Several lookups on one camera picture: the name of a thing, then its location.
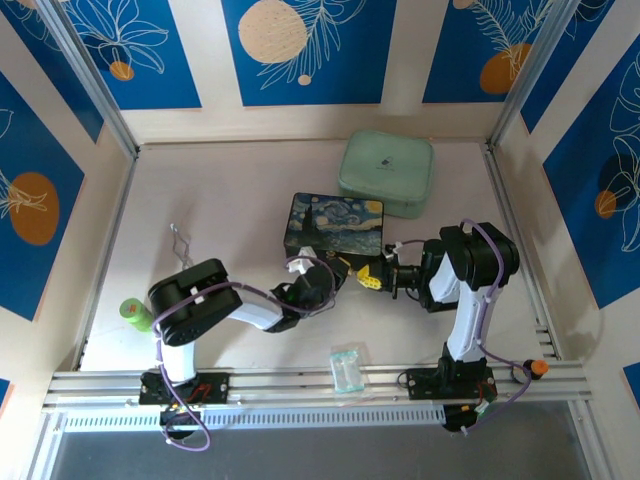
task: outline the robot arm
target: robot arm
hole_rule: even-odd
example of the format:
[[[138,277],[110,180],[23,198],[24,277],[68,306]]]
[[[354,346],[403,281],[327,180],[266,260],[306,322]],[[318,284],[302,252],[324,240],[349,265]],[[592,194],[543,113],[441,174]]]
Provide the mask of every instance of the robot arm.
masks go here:
[[[224,265],[217,259],[202,262],[151,287],[149,300],[156,317],[198,292],[214,285],[221,287],[196,297],[160,324],[160,349],[171,382],[180,385],[196,377],[195,341],[225,318],[277,333],[295,327],[308,312],[325,305],[332,290],[337,291],[343,285],[349,265],[339,258],[329,258],[324,263],[328,268],[313,265],[293,283],[282,283],[273,289],[271,293],[280,306],[266,300],[261,303],[244,301],[236,289],[257,291],[229,282]]]
[[[515,244],[490,223],[480,224],[500,252],[498,261],[491,245],[475,228],[444,227],[440,240],[424,243],[420,266],[400,265],[395,248],[358,272],[368,288],[390,291],[414,289],[429,312],[457,309],[456,321],[447,340],[454,362],[471,363],[484,358],[478,340],[485,340],[495,302],[509,277],[520,265]],[[497,284],[496,278],[501,273]]]
[[[456,321],[447,347],[454,361],[476,362],[484,358],[483,344],[493,308],[509,277],[518,271],[520,258],[515,244],[490,223],[480,228],[500,253],[500,261],[487,240],[475,228],[445,227],[440,237],[446,251],[429,280],[433,300],[457,302]]]

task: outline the wire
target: wire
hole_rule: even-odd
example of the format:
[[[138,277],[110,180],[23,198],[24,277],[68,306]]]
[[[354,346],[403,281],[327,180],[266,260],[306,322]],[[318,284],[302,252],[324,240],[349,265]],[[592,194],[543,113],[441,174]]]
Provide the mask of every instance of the wire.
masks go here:
[[[407,294],[407,297],[409,297],[411,300],[414,300],[414,301],[416,301],[416,302],[419,302],[419,301],[420,301],[420,298],[418,298],[418,297],[414,297],[413,295],[411,295],[411,294],[409,293],[409,289],[408,289],[408,288],[405,288],[405,289],[404,289],[404,292]]]
[[[411,245],[412,243],[427,243],[427,241],[416,238],[413,240],[407,240],[406,242],[400,242],[400,245],[404,247],[405,245]]]
[[[491,248],[491,250],[493,251],[493,254],[496,256],[496,260],[498,262],[498,274],[496,275],[496,279],[494,280],[494,282],[491,285],[491,287],[489,288],[489,290],[487,290],[487,297],[486,297],[487,301],[486,302],[482,302],[482,305],[480,306],[480,312],[478,313],[478,315],[480,317],[480,320],[478,321],[478,326],[476,327],[476,330],[474,332],[474,340],[477,342],[478,348],[487,357],[491,357],[491,358],[493,358],[494,360],[496,360],[498,362],[504,363],[506,365],[510,365],[512,368],[519,368],[527,376],[527,381],[524,383],[522,388],[520,390],[518,390],[511,398],[509,398],[509,400],[507,400],[500,408],[498,408],[498,409],[494,410],[493,412],[491,412],[489,415],[484,417],[481,421],[476,421],[476,423],[471,425],[469,428],[463,429],[463,432],[464,432],[464,434],[466,436],[469,432],[471,432],[473,430],[476,430],[477,428],[479,428],[482,425],[484,425],[489,419],[495,418],[497,415],[499,415],[500,413],[504,412],[504,410],[509,405],[513,404],[518,398],[520,398],[524,394],[524,392],[527,391],[529,386],[531,385],[531,373],[526,368],[524,368],[523,365],[520,365],[520,364],[518,364],[516,362],[512,362],[510,360],[506,360],[506,359],[504,359],[502,357],[499,357],[498,355],[494,355],[493,353],[489,352],[484,347],[484,345],[482,344],[482,327],[484,326],[484,321],[485,321],[485,317],[487,315],[488,305],[493,300],[492,295],[498,289],[498,287],[500,285],[500,282],[502,281],[502,279],[504,277],[504,260],[502,259],[502,255],[500,254],[500,249],[498,248],[496,243],[493,241],[491,236],[484,230],[484,228],[482,228],[480,225],[478,225],[473,220],[469,220],[468,218],[465,218],[464,220],[462,220],[461,226],[464,225],[464,224],[471,225],[473,228],[476,229],[476,231],[482,236],[482,238],[484,238],[484,240],[487,242],[487,244]]]
[[[496,279],[493,281],[493,284],[491,284],[491,287],[489,287],[489,290],[487,290],[487,297],[486,297],[487,301],[482,302],[482,305],[480,306],[480,312],[478,314],[480,317],[480,321],[476,326],[476,331],[473,333],[474,339],[477,339],[477,338],[481,338],[482,336],[482,327],[484,326],[484,319],[487,315],[487,308],[489,306],[489,303],[493,301],[493,294],[500,286],[500,282],[504,277],[504,260],[502,259],[502,255],[500,254],[500,249],[496,245],[496,242],[493,241],[491,236],[485,231],[484,228],[482,228],[473,220],[469,220],[468,218],[465,218],[462,220],[461,226],[465,224],[471,225],[473,228],[477,230],[477,232],[482,236],[482,238],[484,238],[485,242],[487,242],[487,244],[489,245],[489,248],[491,248],[491,251],[493,251],[493,254],[496,257],[496,261],[498,262],[498,274],[496,275]]]
[[[326,306],[328,306],[334,300],[334,297],[336,295],[336,280],[335,280],[335,277],[333,276],[333,270],[331,270],[331,267],[327,263],[323,262],[322,260],[316,257],[308,257],[304,255],[287,258],[285,261],[285,265],[287,265],[289,262],[293,260],[299,260],[299,259],[310,260],[311,262],[327,269],[331,275],[331,290],[329,292],[329,295],[327,296],[325,301],[322,302],[316,308],[306,309],[306,308],[294,307],[287,303],[281,302],[280,300],[273,297],[269,293],[266,293],[250,285],[245,285],[240,282],[224,282],[224,283],[218,283],[216,285],[211,285],[210,287],[204,288],[199,292],[191,295],[190,297],[187,297],[184,300],[181,300],[180,302],[176,303],[175,305],[172,305],[167,310],[165,310],[160,315],[158,315],[158,317],[153,321],[153,323],[151,324],[151,331],[154,333],[156,337],[156,360],[158,361],[158,368],[160,369],[160,374],[162,375],[162,379],[164,380],[165,386],[167,387],[167,390],[171,393],[171,395],[173,395],[173,397],[176,399],[176,401],[182,406],[182,408],[185,409],[184,414],[191,417],[191,419],[196,423],[196,425],[198,425],[202,429],[206,437],[205,444],[200,447],[191,447],[188,445],[184,445],[183,443],[176,442],[170,436],[170,433],[169,433],[170,422],[167,422],[167,424],[162,429],[162,434],[164,435],[165,440],[169,445],[173,445],[174,447],[179,448],[180,450],[186,450],[189,452],[204,452],[208,450],[209,447],[211,446],[211,433],[209,432],[205,424],[202,422],[202,420],[200,420],[200,418],[198,418],[198,416],[191,409],[191,407],[189,407],[189,404],[178,394],[176,389],[173,387],[171,380],[169,379],[169,375],[167,374],[167,370],[164,366],[164,359],[162,358],[162,333],[160,332],[160,324],[163,321],[165,321],[168,317],[176,313],[177,311],[185,308],[187,305],[194,302],[197,298],[203,297],[204,295],[208,295],[218,290],[222,290],[223,288],[229,288],[229,287],[238,288],[240,290],[245,290],[247,292],[253,293],[254,295],[258,295],[259,297],[262,297],[270,301],[271,303],[273,303],[274,305],[277,305],[278,307],[286,308],[288,310],[291,310],[297,313],[308,315],[308,314],[320,311],[324,309]]]
[[[408,390],[408,389],[409,389],[409,384],[408,384],[407,382],[402,383],[402,382],[400,381],[400,377],[401,377],[402,375],[404,375],[404,376],[406,377],[406,376],[407,376],[407,371],[405,370],[405,371],[403,371],[403,372],[400,372],[400,374],[399,374],[399,375],[398,375],[398,377],[396,378],[396,385],[398,385],[400,388],[404,388],[405,390]]]
[[[527,381],[524,383],[524,385],[522,385],[522,388],[520,388],[520,390],[518,390],[515,394],[513,394],[513,396],[509,400],[507,400],[503,405],[501,405],[500,408],[497,408],[493,412],[489,413],[482,420],[478,420],[478,421],[476,421],[475,424],[473,424],[470,427],[468,427],[465,430],[465,435],[468,434],[469,432],[473,431],[473,430],[476,430],[476,429],[480,428],[482,425],[487,423],[490,419],[495,418],[498,415],[500,415],[502,412],[504,412],[509,405],[511,405],[518,398],[520,398],[522,395],[524,395],[524,392],[526,392],[527,389],[529,388],[529,386],[531,385],[531,373],[529,372],[529,370],[524,368],[522,365],[519,365],[519,364],[517,364],[515,362],[511,362],[511,361],[506,360],[504,358],[498,357],[497,355],[494,355],[491,352],[488,352],[487,349],[484,348],[482,345],[478,345],[478,347],[480,348],[480,350],[482,350],[484,352],[484,354],[487,357],[491,357],[494,360],[497,360],[498,362],[502,362],[502,363],[505,363],[507,365],[511,365],[514,368],[519,368],[520,370],[522,370],[524,372],[524,374],[527,376]]]

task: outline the enclosure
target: enclosure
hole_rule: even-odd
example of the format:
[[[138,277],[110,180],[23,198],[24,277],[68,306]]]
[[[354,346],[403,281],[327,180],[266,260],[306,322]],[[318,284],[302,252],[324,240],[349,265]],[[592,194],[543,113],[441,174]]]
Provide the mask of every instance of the enclosure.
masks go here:
[[[6,478],[637,478],[634,0],[0,10]],[[464,218],[515,242],[520,268],[486,345],[549,373],[451,436],[447,401],[410,400],[397,379],[438,362],[456,312],[350,279],[333,308],[285,332],[224,320],[198,339],[198,371],[230,375],[226,402],[202,406],[209,452],[166,445],[160,408],[139,405],[156,345],[120,316],[123,300],[149,306],[149,288],[181,270],[170,225],[194,263],[220,259],[264,290],[292,281],[292,198],[338,195],[362,130],[435,153],[423,214],[385,215],[384,243],[438,238]],[[402,262],[420,252],[407,245]],[[362,356],[358,396],[334,389],[329,359],[344,348]],[[520,386],[491,366],[499,409]]]

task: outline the lid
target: lid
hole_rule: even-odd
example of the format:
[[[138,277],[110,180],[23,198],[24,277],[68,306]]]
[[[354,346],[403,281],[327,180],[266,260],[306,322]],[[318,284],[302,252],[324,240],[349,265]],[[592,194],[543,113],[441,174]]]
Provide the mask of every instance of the lid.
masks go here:
[[[549,371],[549,364],[544,360],[535,360],[531,362],[531,371],[536,375],[544,375]]]
[[[120,316],[127,320],[136,319],[145,313],[145,306],[137,298],[128,298],[120,305]]]
[[[377,200],[296,193],[284,244],[377,257],[382,251],[383,218],[384,205]]]
[[[399,201],[429,194],[433,147],[419,138],[362,130],[349,140],[340,181],[355,191]]]

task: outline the green tube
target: green tube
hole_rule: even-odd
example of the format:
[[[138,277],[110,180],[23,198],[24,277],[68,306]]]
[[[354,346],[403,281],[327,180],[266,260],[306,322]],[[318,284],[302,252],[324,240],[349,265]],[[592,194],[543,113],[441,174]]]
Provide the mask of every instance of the green tube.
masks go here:
[[[153,315],[137,298],[129,298],[120,305],[120,316],[140,332],[151,332]]]

